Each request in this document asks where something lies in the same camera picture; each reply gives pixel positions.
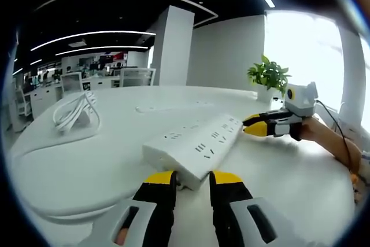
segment bright window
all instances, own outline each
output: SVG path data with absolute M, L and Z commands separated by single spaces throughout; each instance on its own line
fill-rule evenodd
M 370 132 L 370 47 L 365 41 L 361 38 L 362 50 L 365 57 L 365 67 L 366 67 L 366 94 L 365 94 L 365 107 L 364 114 L 362 116 L 361 125 L 364 129 Z
M 264 54 L 282 67 L 289 67 L 290 83 L 316 82 L 319 99 L 339 110 L 344 63 L 335 21 L 309 13 L 268 11 Z

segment white plant pot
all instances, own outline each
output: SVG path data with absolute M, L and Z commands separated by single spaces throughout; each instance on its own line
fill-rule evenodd
M 276 89 L 270 88 L 267 90 L 266 86 L 257 84 L 257 100 L 263 102 L 265 104 L 269 104 L 271 102 L 272 97 L 276 94 Z

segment robotic hand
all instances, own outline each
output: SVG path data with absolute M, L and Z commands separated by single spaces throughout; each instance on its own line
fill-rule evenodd
M 284 107 L 250 116 L 243 121 L 243 131 L 260 137 L 290 134 L 293 139 L 300 141 L 302 120 L 315 113 L 317 97 L 315 82 L 307 86 L 288 84 Z
M 319 247 L 294 232 L 294 225 L 263 198 L 253 198 L 240 177 L 209 173 L 213 225 L 220 247 Z M 77 247 L 167 247 L 174 224 L 176 172 L 147 178 L 133 199 L 120 201 L 98 218 Z M 126 230 L 123 243 L 116 242 Z

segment power strip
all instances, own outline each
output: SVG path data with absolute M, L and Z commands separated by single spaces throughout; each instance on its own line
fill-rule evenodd
M 192 104 L 187 105 L 157 105 L 157 106 L 138 106 L 135 110 L 139 113 L 149 113 L 149 112 L 158 112 L 158 111 L 168 111 L 168 110 L 188 110 L 188 109 L 197 109 L 203 107 L 213 106 L 212 103 L 206 101 L 197 101 Z
M 177 171 L 182 185 L 197 190 L 228 153 L 241 128 L 242 122 L 227 114 L 196 121 L 144 144 L 143 156 L 158 171 Z

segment office desk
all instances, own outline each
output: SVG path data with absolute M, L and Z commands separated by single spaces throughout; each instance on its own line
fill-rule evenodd
M 89 78 L 85 78 L 82 80 L 82 84 L 89 83 L 90 90 L 100 90 L 100 89 L 108 89 L 108 88 L 115 88 L 120 85 L 120 77 L 119 76 L 92 76 Z
M 69 209 L 112 200 L 155 172 L 141 153 L 142 144 L 155 135 L 221 112 L 242 120 L 269 110 L 252 92 L 206 87 L 128 87 L 95 95 L 102 119 L 99 135 L 30 153 L 12 170 L 27 202 L 43 209 Z M 197 102 L 212 105 L 189 106 Z M 138 106 L 162 110 L 138 113 Z M 165 109 L 174 106 L 177 109 Z M 55 107 L 25 129 L 8 158 L 50 140 Z M 353 217 L 348 171 L 313 142 L 240 134 L 219 169 L 239 175 L 253 196 L 266 198 L 306 239 L 331 244 Z M 91 222 L 47 220 L 32 211 L 30 217 L 56 245 L 79 242 L 91 230 Z M 208 180 L 197 192 L 177 193 L 169 246 L 218 246 Z
M 51 107 L 62 97 L 63 92 L 60 83 L 52 83 L 49 86 L 38 87 L 24 94 L 24 98 L 31 102 L 34 119 L 39 117 L 47 108 Z

